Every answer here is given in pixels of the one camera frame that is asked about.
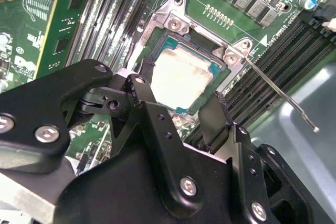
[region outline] black plastic part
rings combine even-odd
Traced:
[[[136,122],[141,125],[163,205],[178,218],[193,216],[203,206],[203,187],[198,183],[199,179],[185,155],[182,141],[167,108],[156,103],[149,82],[142,76],[132,74],[128,77],[127,92],[131,94],[135,105],[131,120],[137,118]],[[196,184],[196,195],[188,196],[183,193],[180,187],[183,177]]]
[[[216,153],[228,139],[229,129],[233,125],[223,94],[213,93],[200,108],[198,118],[205,145]]]
[[[106,85],[112,77],[107,67],[106,72],[95,68],[100,64],[82,61],[0,95],[0,114],[15,122],[12,130],[0,134],[1,169],[41,174],[58,167],[70,143],[67,123],[78,99],[86,91]],[[38,141],[34,133],[43,125],[56,127],[59,139]]]
[[[321,22],[329,22],[336,15],[336,6],[327,5],[322,9],[318,9],[314,13],[314,18]]]
[[[273,147],[261,144],[256,152],[263,162],[271,211],[281,223],[334,223]]]
[[[54,223],[232,223],[230,166],[188,148],[183,152],[204,187],[206,202],[190,219],[177,219],[166,211],[148,152],[134,145],[70,183],[59,198]]]
[[[233,125],[230,136],[218,151],[220,157],[232,164],[231,217],[241,223],[279,223],[271,221],[271,210],[263,176],[259,155],[253,150],[250,136],[244,128]],[[251,204],[259,203],[265,210],[266,221],[261,221],[254,215]]]

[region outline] screw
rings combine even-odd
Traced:
[[[229,54],[224,56],[224,63],[227,65],[233,65],[238,61],[238,57],[235,54]]]
[[[195,183],[189,178],[182,178],[180,182],[180,187],[182,191],[188,196],[195,196],[197,193]]]
[[[183,27],[182,32],[187,33],[188,32],[188,28],[187,27]]]
[[[247,131],[246,129],[244,129],[243,127],[239,127],[240,132],[242,132],[243,134],[247,135]]]
[[[103,66],[103,65],[97,65],[97,66],[95,66],[95,68],[96,68],[99,72],[102,72],[102,73],[106,73],[106,72],[107,72],[106,67]]]
[[[252,206],[252,211],[254,213],[254,215],[261,221],[265,221],[267,219],[266,216],[266,212],[264,210],[264,208],[261,206],[261,204],[257,203],[257,202],[253,202],[251,204]]]
[[[267,150],[270,152],[270,154],[275,155],[275,151],[271,147],[267,147]]]
[[[138,83],[141,83],[141,84],[144,84],[144,83],[145,83],[145,80],[144,80],[142,77],[136,77],[135,80],[136,80]]]
[[[181,21],[173,18],[168,23],[168,28],[172,31],[178,31],[181,28]]]
[[[0,134],[10,131],[14,127],[14,121],[5,116],[0,115]]]
[[[41,126],[35,131],[35,137],[42,143],[53,143],[58,140],[59,132],[53,126]]]

